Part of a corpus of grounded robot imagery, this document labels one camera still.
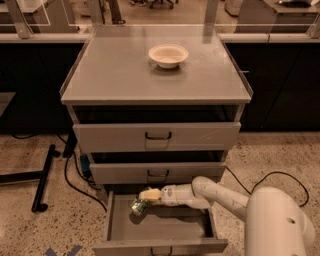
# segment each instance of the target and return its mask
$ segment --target cabinet top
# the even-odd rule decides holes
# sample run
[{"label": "cabinet top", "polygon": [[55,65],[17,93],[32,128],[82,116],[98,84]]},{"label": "cabinet top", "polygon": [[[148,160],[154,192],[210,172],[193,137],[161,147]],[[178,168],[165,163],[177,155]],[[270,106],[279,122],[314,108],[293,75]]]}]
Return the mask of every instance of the cabinet top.
[{"label": "cabinet top", "polygon": [[[148,56],[159,44],[189,52],[177,69]],[[62,96],[66,105],[234,104],[250,95],[212,26],[99,27]]]}]

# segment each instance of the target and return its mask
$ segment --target drawer cabinet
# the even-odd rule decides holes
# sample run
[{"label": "drawer cabinet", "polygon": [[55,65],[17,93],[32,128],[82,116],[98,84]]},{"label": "drawer cabinet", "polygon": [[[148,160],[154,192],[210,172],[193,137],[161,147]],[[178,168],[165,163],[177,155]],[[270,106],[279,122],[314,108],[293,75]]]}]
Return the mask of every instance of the drawer cabinet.
[{"label": "drawer cabinet", "polygon": [[[160,43],[183,44],[187,61],[174,70],[156,67],[146,49]],[[151,207],[141,218],[130,208],[148,186],[223,175],[251,96],[212,28],[98,28],[83,56],[62,102],[95,182],[111,187],[96,255],[222,252],[227,240],[217,237],[210,209]]]}]

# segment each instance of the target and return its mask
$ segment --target open drawer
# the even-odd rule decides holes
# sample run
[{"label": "open drawer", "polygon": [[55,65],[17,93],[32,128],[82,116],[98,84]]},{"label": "open drawer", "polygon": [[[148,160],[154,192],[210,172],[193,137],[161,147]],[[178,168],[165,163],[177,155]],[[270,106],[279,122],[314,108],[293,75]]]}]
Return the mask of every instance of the open drawer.
[{"label": "open drawer", "polygon": [[130,204],[142,185],[117,185],[109,192],[105,241],[93,247],[97,256],[199,255],[221,253],[211,210],[185,206],[151,206],[142,216]]}]

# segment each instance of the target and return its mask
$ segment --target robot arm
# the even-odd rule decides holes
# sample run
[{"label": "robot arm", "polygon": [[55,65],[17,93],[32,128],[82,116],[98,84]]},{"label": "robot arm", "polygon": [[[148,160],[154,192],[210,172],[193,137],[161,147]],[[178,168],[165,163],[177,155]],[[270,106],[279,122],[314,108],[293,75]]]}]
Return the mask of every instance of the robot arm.
[{"label": "robot arm", "polygon": [[192,184],[144,191],[139,199],[197,209],[219,203],[245,222],[246,256],[306,256],[306,248],[315,240],[309,218],[289,195],[276,188],[258,189],[248,198],[208,178],[196,177]]}]

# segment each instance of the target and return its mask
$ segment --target terrazzo floor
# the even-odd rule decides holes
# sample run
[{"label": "terrazzo floor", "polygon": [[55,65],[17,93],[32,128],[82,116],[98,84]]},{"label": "terrazzo floor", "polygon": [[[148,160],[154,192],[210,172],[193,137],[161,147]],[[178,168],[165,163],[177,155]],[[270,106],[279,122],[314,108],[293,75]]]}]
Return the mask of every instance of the terrazzo floor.
[{"label": "terrazzo floor", "polygon": [[[50,144],[63,152],[64,143],[56,135],[39,135],[25,140],[0,136],[0,174],[41,170]],[[320,132],[240,133],[227,157],[228,167],[250,190],[265,174],[283,171],[298,178],[309,190],[309,203],[303,211],[313,222],[317,238],[308,256],[320,251]],[[0,255],[2,256],[89,256],[93,244],[103,241],[105,212],[100,204],[70,188],[64,178],[66,159],[54,158],[43,202],[48,210],[32,213],[38,182],[0,186]],[[89,194],[105,199],[102,191],[91,189],[78,175],[70,158],[70,181]],[[221,184],[246,194],[233,176],[225,171]],[[297,203],[305,200],[301,186],[287,176],[274,175],[260,186],[284,190]],[[244,224],[225,209],[213,207],[219,238],[229,240],[223,254],[244,255]]]}]

